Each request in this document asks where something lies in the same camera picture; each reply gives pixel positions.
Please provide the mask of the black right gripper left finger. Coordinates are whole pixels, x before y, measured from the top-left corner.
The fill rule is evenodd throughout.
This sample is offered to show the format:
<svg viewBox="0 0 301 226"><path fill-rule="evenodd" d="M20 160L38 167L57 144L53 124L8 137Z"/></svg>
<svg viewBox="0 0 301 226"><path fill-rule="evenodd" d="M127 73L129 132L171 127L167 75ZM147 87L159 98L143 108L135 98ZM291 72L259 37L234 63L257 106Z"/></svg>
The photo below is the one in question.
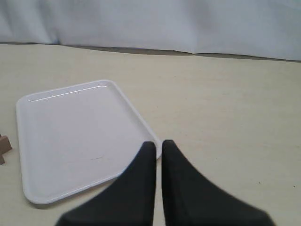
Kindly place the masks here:
<svg viewBox="0 0 301 226"><path fill-rule="evenodd" d="M156 147L144 142L126 170L104 191L64 213L58 226L151 226L156 191Z"/></svg>

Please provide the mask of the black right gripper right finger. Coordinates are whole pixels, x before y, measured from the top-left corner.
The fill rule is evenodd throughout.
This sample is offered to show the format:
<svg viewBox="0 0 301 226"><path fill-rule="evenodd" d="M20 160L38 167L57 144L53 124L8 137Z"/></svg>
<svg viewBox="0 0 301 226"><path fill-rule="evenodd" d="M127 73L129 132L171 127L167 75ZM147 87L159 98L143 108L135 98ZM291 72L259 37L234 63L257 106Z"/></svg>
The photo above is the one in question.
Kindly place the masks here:
<svg viewBox="0 0 301 226"><path fill-rule="evenodd" d="M261 209L220 189L186 159L173 140L162 143L161 189L167 226L273 226Z"/></svg>

